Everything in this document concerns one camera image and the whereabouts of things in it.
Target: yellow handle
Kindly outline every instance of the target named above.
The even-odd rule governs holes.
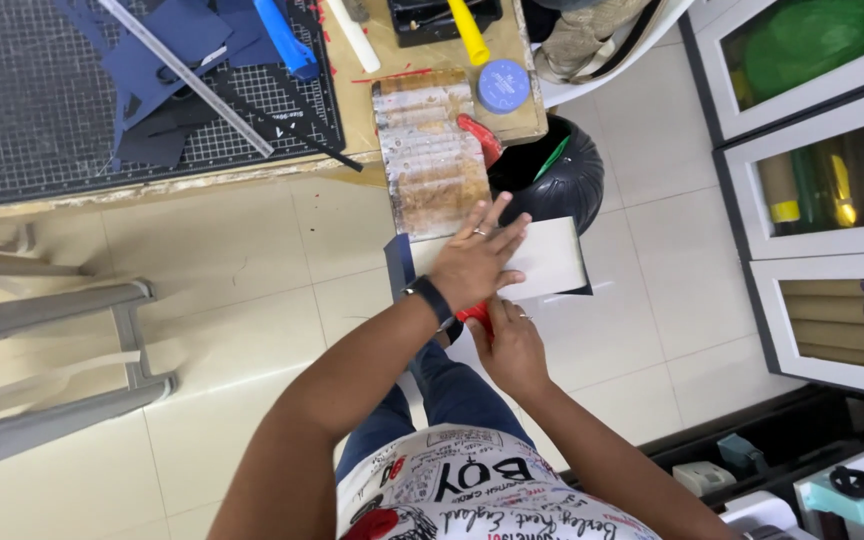
[[[468,59],[473,66],[482,66],[489,61],[489,47],[486,47],[486,41],[475,24],[469,6],[463,0],[448,0],[448,7],[452,10],[455,26],[459,27],[459,36],[468,51]]]

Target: person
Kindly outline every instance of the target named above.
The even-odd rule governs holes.
[[[552,381],[535,325],[496,296],[525,279],[502,270],[531,220],[523,213],[498,227],[511,199],[478,202],[414,294],[359,325],[282,392],[210,539],[732,538],[697,497]],[[466,321],[482,365],[555,443],[583,492],[542,459],[498,393],[433,338],[450,313],[484,299],[494,340]],[[406,368],[424,399],[430,427],[421,431],[396,385]]]

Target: wooden work table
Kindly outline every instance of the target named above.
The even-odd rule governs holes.
[[[162,200],[166,197],[205,194],[210,190],[246,185],[252,182],[285,181],[300,176],[319,176],[354,182],[366,186],[385,188],[381,154],[378,150],[376,126],[372,107],[370,80],[403,72],[423,69],[464,67],[468,80],[475,81],[482,66],[471,66],[466,49],[459,39],[401,49],[391,28],[389,9],[385,0],[365,0],[371,19],[363,24],[368,40],[375,49],[382,67],[375,73],[363,73],[358,58],[331,16],[329,2],[323,6],[322,28],[329,37],[329,61],[333,68],[339,114],[345,133],[344,154],[366,165],[362,173],[342,166],[337,160],[323,154],[275,161],[272,163],[239,167],[204,175],[170,178],[148,184],[130,185],[88,193],[79,193],[36,201],[0,205],[0,223],[28,223],[44,213],[67,214],[100,211]],[[498,136],[505,145],[535,141],[548,130],[546,112],[539,91],[529,39],[525,30],[522,6],[519,0],[502,0],[503,16],[484,32],[491,60],[510,59],[529,73],[532,96],[514,112],[496,115],[475,104],[476,118]]]

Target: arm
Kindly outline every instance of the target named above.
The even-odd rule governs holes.
[[[466,321],[482,365],[552,439],[588,494],[629,512],[663,540],[730,540],[726,524],[638,448],[549,378],[536,326],[509,300],[489,301],[495,332]]]
[[[525,238],[528,214],[488,237],[474,233],[492,230],[511,199],[503,193],[491,207],[479,202],[436,257],[429,279],[453,313],[524,280],[502,267]],[[438,327],[425,299],[412,295],[359,325],[302,372],[259,423],[209,538],[334,538],[335,446]]]

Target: cutting mat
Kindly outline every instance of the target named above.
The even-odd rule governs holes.
[[[289,0],[288,11],[295,35],[318,59],[318,80],[299,83],[278,64],[235,69],[232,80],[250,104],[341,150],[343,130],[322,27],[317,11],[309,8],[312,1]],[[150,6],[136,0],[129,8],[144,16]],[[116,92],[99,60],[53,0],[0,0],[0,204],[267,161],[219,119],[188,137],[174,168],[123,161],[114,171]],[[284,133],[270,144],[273,160],[318,153]]]

